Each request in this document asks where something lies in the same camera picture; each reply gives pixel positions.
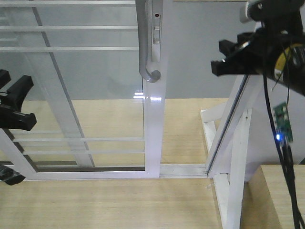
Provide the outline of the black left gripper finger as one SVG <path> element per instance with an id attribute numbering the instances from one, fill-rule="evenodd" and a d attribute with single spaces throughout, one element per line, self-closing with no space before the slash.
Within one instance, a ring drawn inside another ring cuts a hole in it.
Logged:
<path id="1" fill-rule="evenodd" d="M 0 89 L 2 89 L 10 81 L 10 73 L 6 70 L 0 69 Z"/>
<path id="2" fill-rule="evenodd" d="M 23 75 L 7 90 L 6 104 L 20 112 L 24 99 L 33 86 L 31 76 Z"/>

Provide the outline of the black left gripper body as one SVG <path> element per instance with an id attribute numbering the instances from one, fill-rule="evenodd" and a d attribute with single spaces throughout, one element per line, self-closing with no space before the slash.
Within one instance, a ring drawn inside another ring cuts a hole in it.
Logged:
<path id="1" fill-rule="evenodd" d="M 21 107 L 27 93 L 8 93 L 0 96 L 0 127 L 30 131 L 37 123 L 34 113 L 25 114 Z"/>

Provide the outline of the black yellow right robot arm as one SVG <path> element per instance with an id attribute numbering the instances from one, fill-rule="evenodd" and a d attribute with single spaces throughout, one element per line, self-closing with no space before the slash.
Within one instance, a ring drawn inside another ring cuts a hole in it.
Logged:
<path id="1" fill-rule="evenodd" d="M 219 41 L 225 56 L 211 61 L 216 76 L 266 75 L 276 83 L 305 94 L 305 33 L 301 18 L 303 0 L 251 0 L 240 11 L 240 21 L 261 27 L 237 36 L 237 42 Z"/>

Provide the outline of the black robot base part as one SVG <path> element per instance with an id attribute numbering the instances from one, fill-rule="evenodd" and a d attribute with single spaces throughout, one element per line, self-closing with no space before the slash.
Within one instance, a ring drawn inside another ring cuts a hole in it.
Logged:
<path id="1" fill-rule="evenodd" d="M 22 182 L 24 179 L 25 177 L 17 171 L 4 165 L 0 166 L 0 180 L 6 184 L 12 186 Z"/>

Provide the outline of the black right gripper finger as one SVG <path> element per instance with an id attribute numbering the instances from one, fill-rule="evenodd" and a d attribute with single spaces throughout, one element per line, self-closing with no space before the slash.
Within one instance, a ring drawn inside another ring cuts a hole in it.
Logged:
<path id="1" fill-rule="evenodd" d="M 226 57 L 229 55 L 243 50 L 250 40 L 250 33 L 240 33 L 237 35 L 237 42 L 231 42 L 229 40 L 220 40 L 219 41 L 219 51 L 224 54 Z"/>
<path id="2" fill-rule="evenodd" d="M 211 61 L 211 71 L 216 76 L 222 75 L 259 75 L 256 70 L 256 59 L 242 56 L 231 59 L 223 59 L 221 61 Z"/>

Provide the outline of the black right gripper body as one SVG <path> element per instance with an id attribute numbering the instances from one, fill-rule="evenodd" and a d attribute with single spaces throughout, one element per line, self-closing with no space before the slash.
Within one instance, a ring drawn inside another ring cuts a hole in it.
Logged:
<path id="1" fill-rule="evenodd" d="M 250 33 L 238 57 L 256 59 L 256 70 L 276 76 L 304 76 L 305 35 L 300 9 L 303 0 L 251 0 L 241 8 L 240 20 L 261 23 Z"/>

